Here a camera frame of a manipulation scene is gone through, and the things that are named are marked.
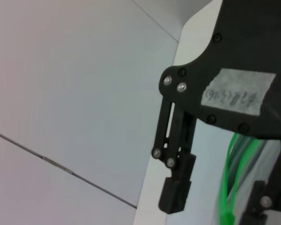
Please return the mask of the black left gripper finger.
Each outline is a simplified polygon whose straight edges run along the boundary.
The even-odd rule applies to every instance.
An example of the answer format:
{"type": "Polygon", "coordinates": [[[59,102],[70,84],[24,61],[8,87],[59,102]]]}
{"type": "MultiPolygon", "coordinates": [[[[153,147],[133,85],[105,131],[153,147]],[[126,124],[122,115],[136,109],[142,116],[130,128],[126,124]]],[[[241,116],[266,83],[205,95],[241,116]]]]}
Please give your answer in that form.
{"type": "Polygon", "coordinates": [[[281,212],[281,152],[275,161],[268,182],[255,181],[245,211],[242,213],[241,225],[264,225],[267,220],[266,210],[281,212]]]}
{"type": "Polygon", "coordinates": [[[196,156],[191,154],[196,118],[162,99],[156,135],[151,155],[171,170],[165,179],[158,207],[166,214],[181,212],[191,186],[191,174],[196,156]]]}

